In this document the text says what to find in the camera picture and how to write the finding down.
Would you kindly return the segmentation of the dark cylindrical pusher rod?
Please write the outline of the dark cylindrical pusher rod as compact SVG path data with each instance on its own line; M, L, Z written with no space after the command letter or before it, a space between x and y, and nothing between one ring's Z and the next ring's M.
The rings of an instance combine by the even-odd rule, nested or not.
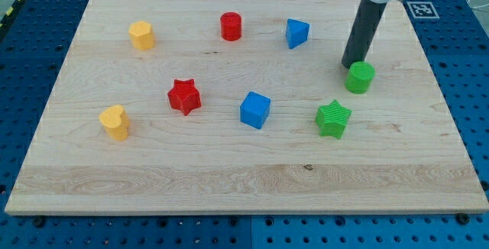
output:
M371 0L360 1L342 56L341 64L345 68L349 69L353 63L364 61L386 5Z

